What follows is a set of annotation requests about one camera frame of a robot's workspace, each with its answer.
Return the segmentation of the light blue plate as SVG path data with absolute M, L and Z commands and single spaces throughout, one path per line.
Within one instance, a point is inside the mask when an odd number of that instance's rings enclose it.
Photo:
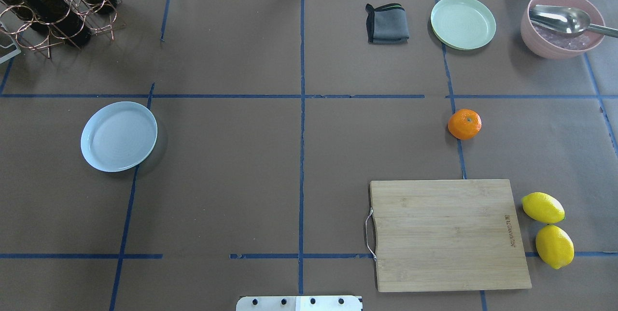
M 120 172 L 147 159 L 156 145 L 157 121 L 150 109 L 132 102 L 109 104 L 83 128 L 80 150 L 96 170 Z

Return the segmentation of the light green plate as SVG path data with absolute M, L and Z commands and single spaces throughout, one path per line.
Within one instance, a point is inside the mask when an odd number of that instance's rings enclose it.
M 460 51 L 487 45 L 496 34 L 496 20 L 478 0 L 440 0 L 430 14 L 430 23 L 439 40 Z

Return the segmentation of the folded grey cloth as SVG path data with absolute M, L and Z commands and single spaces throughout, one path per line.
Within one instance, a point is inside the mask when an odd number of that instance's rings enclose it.
M 371 44 L 403 44 L 410 39 L 405 9 L 399 3 L 379 7 L 367 3 L 365 11 L 368 42 Z

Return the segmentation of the orange fruit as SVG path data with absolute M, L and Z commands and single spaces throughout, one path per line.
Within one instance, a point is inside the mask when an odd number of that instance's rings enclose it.
M 476 111 L 460 109 L 451 115 L 447 123 L 447 129 L 455 138 L 469 140 L 481 131 L 482 120 Z

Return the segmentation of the bamboo cutting board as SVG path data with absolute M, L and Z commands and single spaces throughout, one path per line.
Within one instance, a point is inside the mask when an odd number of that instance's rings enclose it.
M 508 179 L 369 183 L 381 293 L 532 287 Z

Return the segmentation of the upper yellow lemon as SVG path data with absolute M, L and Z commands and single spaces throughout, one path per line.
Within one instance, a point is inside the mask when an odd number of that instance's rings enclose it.
M 543 192 L 532 192 L 521 199 L 523 211 L 532 219 L 553 225 L 565 219 L 560 201 Z

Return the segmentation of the yellow lemon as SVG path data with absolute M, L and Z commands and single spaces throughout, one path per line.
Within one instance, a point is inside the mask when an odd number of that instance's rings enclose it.
M 543 192 L 532 192 L 521 199 L 523 211 L 532 219 L 553 225 L 565 219 L 560 201 Z
M 535 247 L 541 260 L 552 269 L 569 265 L 575 256 L 571 238 L 567 232 L 555 225 L 546 225 L 538 231 Z

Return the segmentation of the pink bowl with ice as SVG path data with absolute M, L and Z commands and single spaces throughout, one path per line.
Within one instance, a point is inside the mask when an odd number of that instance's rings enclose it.
M 530 0 L 521 18 L 520 33 L 525 45 L 536 55 L 548 59 L 572 58 L 595 48 L 604 39 L 590 30 L 566 34 L 534 23 L 530 12 L 539 5 L 581 9 L 590 16 L 591 24 L 605 26 L 600 10 L 588 0 Z

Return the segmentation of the lower yellow lemon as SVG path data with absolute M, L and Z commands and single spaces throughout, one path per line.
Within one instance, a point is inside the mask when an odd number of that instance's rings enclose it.
M 541 260 L 552 269 L 569 265 L 575 256 L 571 238 L 567 232 L 555 225 L 546 225 L 538 231 L 535 247 Z

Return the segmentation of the large metal spoon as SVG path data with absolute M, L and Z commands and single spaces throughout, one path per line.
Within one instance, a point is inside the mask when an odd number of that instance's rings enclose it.
M 578 35 L 586 31 L 616 38 L 618 30 L 593 24 L 587 12 L 574 7 L 535 5 L 528 11 L 532 24 L 563 34 Z

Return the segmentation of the dark green wine bottle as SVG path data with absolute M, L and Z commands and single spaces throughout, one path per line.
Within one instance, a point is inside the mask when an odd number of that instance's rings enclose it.
M 91 40 L 91 31 L 84 20 L 64 0 L 22 0 L 38 20 L 48 24 L 52 34 L 73 47 L 84 47 Z

